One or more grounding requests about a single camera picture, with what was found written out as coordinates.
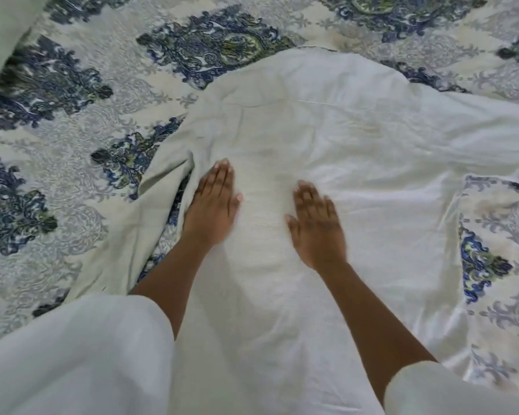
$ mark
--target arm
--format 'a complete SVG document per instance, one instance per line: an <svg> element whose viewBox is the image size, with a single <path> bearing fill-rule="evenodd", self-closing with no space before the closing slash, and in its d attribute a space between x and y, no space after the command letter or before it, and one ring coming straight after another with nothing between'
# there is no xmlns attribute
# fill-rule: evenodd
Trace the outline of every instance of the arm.
<svg viewBox="0 0 519 415"><path fill-rule="evenodd" d="M300 181L294 203L298 218L286 216L294 248L325 281L383 405L386 386L399 370L436 360L346 262L344 232L333 202L322 199L312 184Z"/></svg>
<svg viewBox="0 0 519 415"><path fill-rule="evenodd" d="M233 197L234 171L227 160L201 179L185 216L179 242L129 294L148 297L166 314L177 338L196 272L210 249L227 237L242 195Z"/></svg>

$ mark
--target person's right hand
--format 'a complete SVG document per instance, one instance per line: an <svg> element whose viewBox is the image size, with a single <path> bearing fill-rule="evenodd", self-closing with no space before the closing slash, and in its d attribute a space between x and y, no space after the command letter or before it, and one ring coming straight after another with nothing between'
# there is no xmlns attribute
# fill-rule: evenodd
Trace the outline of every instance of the person's right hand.
<svg viewBox="0 0 519 415"><path fill-rule="evenodd" d="M346 264L346 240L330 198L321 198L312 183L301 180L294 189L294 204L298 218L285 218L304 264L317 272L326 265Z"/></svg>

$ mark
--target white sleeve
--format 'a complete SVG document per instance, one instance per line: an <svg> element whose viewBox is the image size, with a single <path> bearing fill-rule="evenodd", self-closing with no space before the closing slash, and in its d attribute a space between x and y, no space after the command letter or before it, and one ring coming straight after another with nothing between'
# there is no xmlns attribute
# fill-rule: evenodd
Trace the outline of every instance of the white sleeve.
<svg viewBox="0 0 519 415"><path fill-rule="evenodd" d="M152 300L83 297L0 340L0 415L165 415L173 348Z"/></svg>
<svg viewBox="0 0 519 415"><path fill-rule="evenodd" d="M519 398L467 383L442 365L424 361L394 376L385 393L387 415L519 415Z"/></svg>

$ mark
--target finger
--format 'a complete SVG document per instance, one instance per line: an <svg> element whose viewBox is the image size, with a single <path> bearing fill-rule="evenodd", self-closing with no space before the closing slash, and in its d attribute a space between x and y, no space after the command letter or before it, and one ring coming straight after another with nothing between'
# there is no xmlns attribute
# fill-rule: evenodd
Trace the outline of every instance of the finger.
<svg viewBox="0 0 519 415"><path fill-rule="evenodd" d="M333 221L338 221L338 214L336 213L336 208L334 206L334 202L331 198L325 195L325 204L327 208L327 215Z"/></svg>
<svg viewBox="0 0 519 415"><path fill-rule="evenodd" d="M220 196L221 191L223 190L223 185L225 184L225 178L227 177L228 173L228 160L224 159L221 161L219 165L219 171L217 172L217 176L214 181L214 186L211 189L211 194L214 196Z"/></svg>
<svg viewBox="0 0 519 415"><path fill-rule="evenodd" d="M288 214L284 216L284 219L287 221L288 230L291 233L292 246L296 249L300 241L300 223L296 218Z"/></svg>
<svg viewBox="0 0 519 415"><path fill-rule="evenodd" d="M305 181L299 182L300 191L302 192L302 198L304 199L304 206L310 217L317 216L317 210L315 209L315 202L311 196L310 183Z"/></svg>
<svg viewBox="0 0 519 415"><path fill-rule="evenodd" d="M313 199L317 215L323 218L328 218L329 215L327 214L327 207L325 201L319 196L317 188L311 182L309 184L309 193L311 194L311 198Z"/></svg>
<svg viewBox="0 0 519 415"><path fill-rule="evenodd" d="M232 198L233 185L235 180L235 169L232 166L229 166L227 171L227 176L225 177L225 183L223 184L223 189L221 191L221 197L227 199L227 201Z"/></svg>
<svg viewBox="0 0 519 415"><path fill-rule="evenodd" d="M308 216L308 211L305 209L304 198L302 198L302 191L300 188L295 188L293 191L294 206L296 207L296 216L298 221L304 221Z"/></svg>
<svg viewBox="0 0 519 415"><path fill-rule="evenodd" d="M219 162L216 162L206 175L206 183L204 184L204 190L202 195L210 195L211 190L214 188L215 179L217 179L217 173L219 172Z"/></svg>
<svg viewBox="0 0 519 415"><path fill-rule="evenodd" d="M240 208L240 203L243 201L244 197L242 194L239 194L235 196L231 201L228 203L228 217L231 220L231 222L235 221L236 213L238 212L238 209Z"/></svg>
<svg viewBox="0 0 519 415"><path fill-rule="evenodd" d="M208 178L208 173L206 173L204 176L202 176L200 178L200 181L198 182L198 188L196 189L196 192L194 192L193 201L202 195L202 192L204 191L204 185L206 184L207 178Z"/></svg>

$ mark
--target shirt sleeve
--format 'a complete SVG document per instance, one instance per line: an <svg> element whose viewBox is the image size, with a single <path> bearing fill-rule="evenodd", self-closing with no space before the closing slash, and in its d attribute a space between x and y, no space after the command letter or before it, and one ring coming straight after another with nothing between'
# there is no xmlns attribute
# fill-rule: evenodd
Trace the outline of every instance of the shirt sleeve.
<svg viewBox="0 0 519 415"><path fill-rule="evenodd" d="M174 338L140 296L86 296L0 340L0 414L165 415Z"/></svg>
<svg viewBox="0 0 519 415"><path fill-rule="evenodd" d="M519 415L519 398L467 383L442 365L404 367L385 393L387 415Z"/></svg>

